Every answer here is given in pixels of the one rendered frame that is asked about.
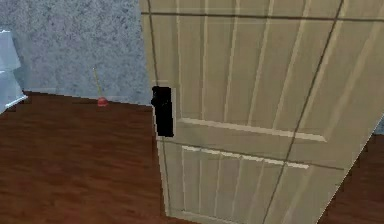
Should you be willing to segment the red toilet plunger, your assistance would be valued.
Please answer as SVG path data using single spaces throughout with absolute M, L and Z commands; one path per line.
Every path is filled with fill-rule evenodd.
M 96 83 L 96 86 L 97 86 L 97 92 L 98 92 L 98 100 L 97 100 L 97 105 L 99 107 L 105 107 L 108 105 L 108 100 L 103 96 L 103 93 L 102 93 L 102 89 L 101 89 L 101 86 L 99 84 L 99 79 L 98 79 L 98 75 L 97 75 L 97 71 L 95 68 L 93 68 L 93 76 L 94 76 L 94 79 L 95 79 L 95 83 Z

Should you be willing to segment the white toilet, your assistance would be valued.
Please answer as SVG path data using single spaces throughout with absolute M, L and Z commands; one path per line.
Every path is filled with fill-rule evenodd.
M 17 55 L 12 32 L 7 30 L 0 31 L 0 114 L 8 108 L 27 99 L 14 71 L 21 67 Z

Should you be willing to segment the beige panelled room door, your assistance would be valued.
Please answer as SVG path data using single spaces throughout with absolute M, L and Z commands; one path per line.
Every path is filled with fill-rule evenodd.
M 318 224 L 384 118 L 384 0 L 139 0 L 169 217 Z

